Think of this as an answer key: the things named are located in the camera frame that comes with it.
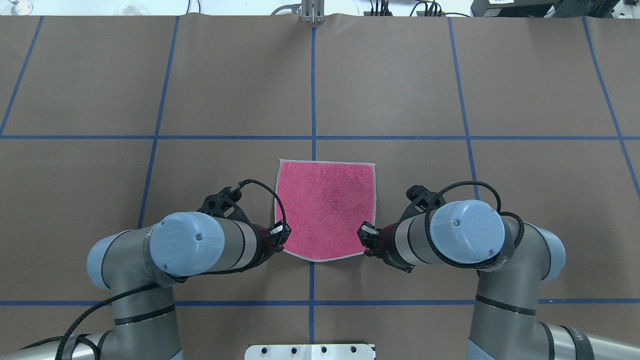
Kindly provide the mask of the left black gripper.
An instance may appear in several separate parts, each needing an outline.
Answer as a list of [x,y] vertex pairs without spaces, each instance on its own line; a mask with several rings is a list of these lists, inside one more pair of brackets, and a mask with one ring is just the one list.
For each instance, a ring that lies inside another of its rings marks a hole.
[[260,265],[275,253],[279,253],[291,234],[288,223],[275,223],[274,228],[253,224],[253,230],[257,240],[253,265]]

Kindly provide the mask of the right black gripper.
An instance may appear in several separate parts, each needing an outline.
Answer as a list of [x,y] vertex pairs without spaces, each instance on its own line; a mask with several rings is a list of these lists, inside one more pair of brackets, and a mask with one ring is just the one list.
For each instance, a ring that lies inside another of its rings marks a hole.
[[375,256],[384,264],[393,268],[400,268],[398,251],[395,247],[395,235],[398,226],[375,228],[372,223],[362,223],[357,231],[359,241],[365,256]]

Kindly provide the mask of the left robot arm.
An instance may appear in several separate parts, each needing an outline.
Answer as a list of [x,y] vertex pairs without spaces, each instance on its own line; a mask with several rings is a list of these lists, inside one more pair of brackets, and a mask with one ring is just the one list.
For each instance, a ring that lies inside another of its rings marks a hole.
[[199,275],[247,271],[282,250],[290,226],[177,212],[150,227],[96,242],[86,269],[110,297],[83,312],[62,336],[3,360],[182,360],[173,287]]

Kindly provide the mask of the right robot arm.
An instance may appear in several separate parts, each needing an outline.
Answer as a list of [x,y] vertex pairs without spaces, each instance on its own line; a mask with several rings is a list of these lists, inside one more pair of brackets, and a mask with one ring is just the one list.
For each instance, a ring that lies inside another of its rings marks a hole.
[[468,360],[637,360],[639,347],[574,326],[537,319],[541,285],[566,263],[554,233],[476,199],[442,203],[375,228],[363,222],[358,237],[365,254],[404,272],[423,265],[473,269],[478,283]]

